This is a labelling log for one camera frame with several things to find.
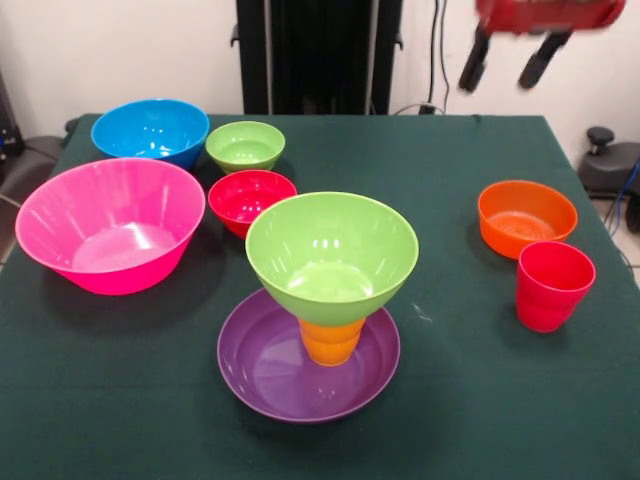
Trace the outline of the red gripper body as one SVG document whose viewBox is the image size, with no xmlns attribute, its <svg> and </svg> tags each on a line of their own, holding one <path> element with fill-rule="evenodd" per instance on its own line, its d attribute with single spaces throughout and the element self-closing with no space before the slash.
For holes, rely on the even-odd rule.
<svg viewBox="0 0 640 480">
<path fill-rule="evenodd" d="M 475 2 L 480 24 L 487 32 L 517 35 L 604 29 L 618 19 L 625 6 L 625 1 Z"/>
</svg>

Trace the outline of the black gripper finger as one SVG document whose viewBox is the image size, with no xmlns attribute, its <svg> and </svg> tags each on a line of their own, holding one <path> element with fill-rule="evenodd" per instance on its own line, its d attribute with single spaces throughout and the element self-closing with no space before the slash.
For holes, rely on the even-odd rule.
<svg viewBox="0 0 640 480">
<path fill-rule="evenodd" d="M 556 52 L 566 45 L 571 36 L 572 31 L 549 33 L 539 49 L 529 58 L 518 79 L 518 86 L 523 90 L 534 88 Z"/>
<path fill-rule="evenodd" d="M 473 93 L 484 74 L 491 35 L 479 24 L 474 32 L 474 44 L 458 81 L 458 88 Z"/>
</svg>

